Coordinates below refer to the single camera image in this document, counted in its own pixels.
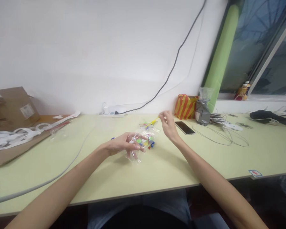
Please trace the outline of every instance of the orange striped bag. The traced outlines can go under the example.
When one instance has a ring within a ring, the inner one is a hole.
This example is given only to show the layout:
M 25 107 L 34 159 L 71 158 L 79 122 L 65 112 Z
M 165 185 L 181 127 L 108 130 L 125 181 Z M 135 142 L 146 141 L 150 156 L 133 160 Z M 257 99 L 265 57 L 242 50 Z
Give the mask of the orange striped bag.
M 195 103 L 198 99 L 199 96 L 178 95 L 175 106 L 175 116 L 178 119 L 194 119 Z

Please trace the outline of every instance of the label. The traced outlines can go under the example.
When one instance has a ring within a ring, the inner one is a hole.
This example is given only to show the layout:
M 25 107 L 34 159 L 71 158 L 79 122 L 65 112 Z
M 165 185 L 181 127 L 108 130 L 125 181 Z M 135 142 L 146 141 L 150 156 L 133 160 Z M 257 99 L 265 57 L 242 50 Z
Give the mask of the label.
M 200 117 L 200 113 L 199 113 L 199 112 L 197 112 L 197 111 L 195 111 L 195 119 L 196 119 L 196 121 L 198 121 L 198 120 L 199 120 L 199 117 Z
M 34 109 L 32 108 L 30 104 L 27 104 L 24 107 L 21 107 L 20 111 L 22 112 L 22 114 L 24 115 L 26 119 L 28 119 L 35 113 Z
M 257 170 L 248 170 L 255 177 L 262 177 L 263 175 Z

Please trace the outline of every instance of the white wall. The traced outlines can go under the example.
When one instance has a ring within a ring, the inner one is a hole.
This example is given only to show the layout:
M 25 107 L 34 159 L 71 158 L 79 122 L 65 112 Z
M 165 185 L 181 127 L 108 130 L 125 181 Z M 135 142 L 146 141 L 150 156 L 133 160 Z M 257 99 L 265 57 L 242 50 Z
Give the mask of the white wall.
M 23 86 L 40 114 L 93 114 L 103 102 L 145 102 L 165 82 L 202 4 L 0 0 L 0 89 Z M 226 4 L 207 0 L 161 93 L 183 83 L 137 113 L 173 109 L 178 94 L 198 94 Z

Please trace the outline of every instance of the gray pouch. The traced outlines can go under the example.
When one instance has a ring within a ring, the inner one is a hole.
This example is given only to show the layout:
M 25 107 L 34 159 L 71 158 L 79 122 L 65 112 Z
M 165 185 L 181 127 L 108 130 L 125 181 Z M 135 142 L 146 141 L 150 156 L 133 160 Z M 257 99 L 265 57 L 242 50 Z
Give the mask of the gray pouch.
M 207 126 L 210 122 L 210 112 L 207 107 L 209 100 L 198 100 L 196 102 L 195 118 L 197 123 Z
M 201 87 L 199 89 L 199 100 L 196 102 L 195 119 L 198 124 L 207 126 L 210 122 L 210 111 L 207 102 L 213 94 L 212 88 Z

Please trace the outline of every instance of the smartphone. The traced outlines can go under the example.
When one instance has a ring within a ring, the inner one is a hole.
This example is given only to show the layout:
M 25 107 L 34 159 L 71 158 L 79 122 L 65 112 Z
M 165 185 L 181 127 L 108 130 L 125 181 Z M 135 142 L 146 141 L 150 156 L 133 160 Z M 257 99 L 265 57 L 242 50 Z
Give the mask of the smartphone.
M 186 135 L 190 135 L 190 134 L 195 134 L 196 132 L 193 131 L 191 128 L 188 127 L 188 125 L 186 125 L 184 122 L 182 121 L 177 121 L 175 122 L 175 124 L 180 128 L 180 130 L 182 130 L 183 133 L 185 133 Z

